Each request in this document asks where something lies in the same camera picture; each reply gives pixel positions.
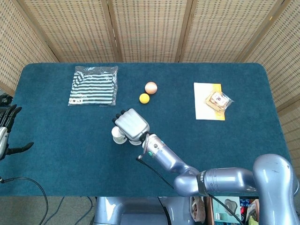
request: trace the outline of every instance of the floor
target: floor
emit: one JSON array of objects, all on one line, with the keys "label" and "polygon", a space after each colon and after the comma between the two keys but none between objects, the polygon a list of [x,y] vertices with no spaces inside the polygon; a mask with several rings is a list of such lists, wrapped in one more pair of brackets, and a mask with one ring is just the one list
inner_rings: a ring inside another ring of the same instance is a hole
[{"label": "floor", "polygon": [[[62,197],[49,196],[49,212],[43,224],[57,210]],[[91,211],[78,223],[78,225],[89,225],[95,213],[96,199],[91,197]],[[300,194],[295,197],[295,205],[300,212]],[[60,209],[53,216],[47,225],[74,225],[91,207],[87,197],[65,197],[61,203]],[[0,225],[38,225],[45,212],[45,199],[42,196],[35,197],[0,197]],[[132,223],[132,215],[123,218],[122,225],[145,224],[142,221],[148,221],[148,224],[158,223],[158,218],[150,215],[135,217],[135,223]]]}]

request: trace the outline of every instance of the blue tabletop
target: blue tabletop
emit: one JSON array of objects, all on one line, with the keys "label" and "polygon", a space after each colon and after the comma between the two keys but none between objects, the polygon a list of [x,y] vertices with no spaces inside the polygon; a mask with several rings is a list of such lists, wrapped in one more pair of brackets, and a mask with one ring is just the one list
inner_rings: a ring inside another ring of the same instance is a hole
[{"label": "blue tabletop", "polygon": [[[68,106],[75,66],[118,66],[115,106]],[[158,91],[139,103],[148,81]],[[193,83],[221,83],[234,102],[225,121],[196,120]],[[47,195],[177,195],[135,158],[140,146],[117,145],[112,118],[136,109],[187,164],[199,171],[214,167],[252,168],[256,157],[276,153],[290,160],[265,69],[255,63],[38,63],[22,71],[14,104],[22,106],[10,147],[34,142],[25,153],[6,156],[0,176],[37,180]],[[172,182],[151,158],[144,160]],[[0,195],[40,195],[26,181],[1,186]]]}]

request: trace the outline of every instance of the plastic wrapper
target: plastic wrapper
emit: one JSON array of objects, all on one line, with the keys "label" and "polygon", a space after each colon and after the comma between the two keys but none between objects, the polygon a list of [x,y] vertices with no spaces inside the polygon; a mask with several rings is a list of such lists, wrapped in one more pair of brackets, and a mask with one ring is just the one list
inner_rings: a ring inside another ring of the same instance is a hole
[{"label": "plastic wrapper", "polygon": [[206,104],[218,112],[225,112],[228,106],[233,102],[222,92],[212,91],[205,100]]},{"label": "plastic wrapper", "polygon": [[118,67],[75,67],[68,105],[116,105]]}]

